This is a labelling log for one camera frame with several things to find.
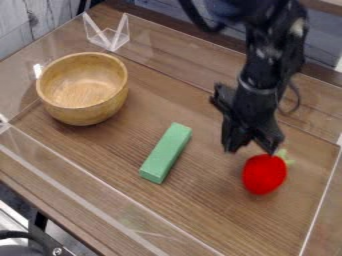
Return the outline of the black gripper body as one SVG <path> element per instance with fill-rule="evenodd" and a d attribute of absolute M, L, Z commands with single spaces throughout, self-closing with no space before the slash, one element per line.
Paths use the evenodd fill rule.
<path fill-rule="evenodd" d="M 246 123 L 252 133 L 252 140 L 258 133 L 283 133 L 275 118 L 278 91 L 276 87 L 256 88 L 242 79 L 238 79 L 235 89 L 220 82 L 214 85 L 211 104 L 222 115 L 234 116 Z"/>

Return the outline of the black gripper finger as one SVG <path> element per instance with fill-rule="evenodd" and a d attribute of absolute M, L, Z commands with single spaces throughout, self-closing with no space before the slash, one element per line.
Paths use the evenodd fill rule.
<path fill-rule="evenodd" d="M 268 155 L 272 155 L 276 152 L 283 140 L 283 133 L 258 133 L 255 135 L 255 142 Z"/>
<path fill-rule="evenodd" d="M 228 153 L 236 153 L 252 140 L 252 133 L 246 123 L 227 114 L 223 115 L 220 143 Z"/>

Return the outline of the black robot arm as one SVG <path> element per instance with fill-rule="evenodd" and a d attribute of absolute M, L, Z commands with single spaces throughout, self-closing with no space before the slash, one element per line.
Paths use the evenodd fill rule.
<path fill-rule="evenodd" d="M 246 63 L 236 86 L 214 86 L 211 104 L 222 112 L 223 149 L 235 153 L 255 142 L 274 154 L 284 141 L 275 112 L 304 63 L 307 10 L 298 0 L 271 0 L 246 26 Z"/>

